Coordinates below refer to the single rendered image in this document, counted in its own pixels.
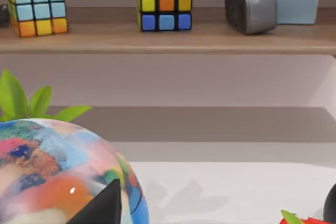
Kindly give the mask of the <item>red yellow blue puzzle cube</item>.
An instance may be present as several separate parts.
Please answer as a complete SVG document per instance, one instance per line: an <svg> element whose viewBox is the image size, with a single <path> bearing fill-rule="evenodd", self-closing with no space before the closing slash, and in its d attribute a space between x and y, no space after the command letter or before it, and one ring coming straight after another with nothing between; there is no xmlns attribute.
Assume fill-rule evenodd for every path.
<svg viewBox="0 0 336 224"><path fill-rule="evenodd" d="M192 29L193 0L136 0L139 29L181 31Z"/></svg>

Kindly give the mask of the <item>dark grey rounded cube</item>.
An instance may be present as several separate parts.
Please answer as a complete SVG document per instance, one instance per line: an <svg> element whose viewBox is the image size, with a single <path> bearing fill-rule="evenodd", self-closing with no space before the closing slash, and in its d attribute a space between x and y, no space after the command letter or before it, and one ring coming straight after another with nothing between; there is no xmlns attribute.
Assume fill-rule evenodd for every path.
<svg viewBox="0 0 336 224"><path fill-rule="evenodd" d="M226 23L244 35L276 28L277 0L224 0Z"/></svg>

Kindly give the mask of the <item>wooden shelf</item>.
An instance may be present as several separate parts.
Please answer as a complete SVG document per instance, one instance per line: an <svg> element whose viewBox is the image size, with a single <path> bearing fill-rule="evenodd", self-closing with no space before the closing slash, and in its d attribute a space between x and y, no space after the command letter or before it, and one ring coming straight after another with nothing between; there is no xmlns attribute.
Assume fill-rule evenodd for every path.
<svg viewBox="0 0 336 224"><path fill-rule="evenodd" d="M70 7L69 33L19 38L0 28L0 54L331 55L336 7L321 7L314 25L279 25L244 36L225 23L221 7L193 9L190 31L143 33L133 7Z"/></svg>

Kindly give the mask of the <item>green leafy plant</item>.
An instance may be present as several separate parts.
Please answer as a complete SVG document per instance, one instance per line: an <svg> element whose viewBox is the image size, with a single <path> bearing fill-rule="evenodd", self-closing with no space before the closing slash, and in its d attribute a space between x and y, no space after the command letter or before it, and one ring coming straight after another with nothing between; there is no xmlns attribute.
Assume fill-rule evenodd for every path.
<svg viewBox="0 0 336 224"><path fill-rule="evenodd" d="M66 107L55 115L48 115L51 97L52 88L43 86L28 100L21 83L12 73L4 69L0 76L0 109L3 113L0 116L0 122L28 118L71 122L92 109L89 105L76 105Z"/></svg>

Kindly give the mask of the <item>black rounded object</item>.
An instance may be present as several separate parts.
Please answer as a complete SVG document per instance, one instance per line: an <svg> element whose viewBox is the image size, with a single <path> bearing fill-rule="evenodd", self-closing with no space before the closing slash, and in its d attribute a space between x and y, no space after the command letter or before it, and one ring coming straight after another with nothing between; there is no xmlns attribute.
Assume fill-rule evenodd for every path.
<svg viewBox="0 0 336 224"><path fill-rule="evenodd" d="M332 186L323 206L323 220L336 224L336 183Z"/></svg>

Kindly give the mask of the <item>multicoloured round plant pot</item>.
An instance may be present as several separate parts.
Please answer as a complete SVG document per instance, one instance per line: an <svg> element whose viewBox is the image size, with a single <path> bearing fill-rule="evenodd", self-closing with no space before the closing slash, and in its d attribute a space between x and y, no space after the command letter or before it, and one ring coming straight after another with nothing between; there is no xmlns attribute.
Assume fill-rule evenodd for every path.
<svg viewBox="0 0 336 224"><path fill-rule="evenodd" d="M0 224L66 224L114 179L121 224L150 224L131 165L96 133L51 119L0 123Z"/></svg>

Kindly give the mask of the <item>red object with green leaf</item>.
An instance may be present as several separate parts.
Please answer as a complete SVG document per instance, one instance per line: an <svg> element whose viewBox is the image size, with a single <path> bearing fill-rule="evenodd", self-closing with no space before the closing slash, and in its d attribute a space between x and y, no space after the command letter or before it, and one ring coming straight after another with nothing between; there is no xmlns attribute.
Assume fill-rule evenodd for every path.
<svg viewBox="0 0 336 224"><path fill-rule="evenodd" d="M308 217L301 219L296 214L290 213L286 210L281 210L282 220L279 224L332 224L323 220Z"/></svg>

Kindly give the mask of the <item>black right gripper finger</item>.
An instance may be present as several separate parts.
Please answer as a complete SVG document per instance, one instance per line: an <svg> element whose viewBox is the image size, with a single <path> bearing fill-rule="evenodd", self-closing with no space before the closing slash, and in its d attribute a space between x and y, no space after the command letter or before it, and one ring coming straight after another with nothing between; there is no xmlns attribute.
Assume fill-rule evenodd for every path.
<svg viewBox="0 0 336 224"><path fill-rule="evenodd" d="M120 180L114 179L66 224L121 224Z"/></svg>

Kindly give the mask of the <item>pale blue and yellow puzzle cube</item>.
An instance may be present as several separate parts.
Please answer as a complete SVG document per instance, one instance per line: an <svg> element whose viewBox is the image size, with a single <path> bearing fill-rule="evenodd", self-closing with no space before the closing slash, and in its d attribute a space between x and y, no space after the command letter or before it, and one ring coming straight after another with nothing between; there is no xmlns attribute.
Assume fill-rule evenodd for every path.
<svg viewBox="0 0 336 224"><path fill-rule="evenodd" d="M21 38L68 32L66 0L7 0L9 20Z"/></svg>

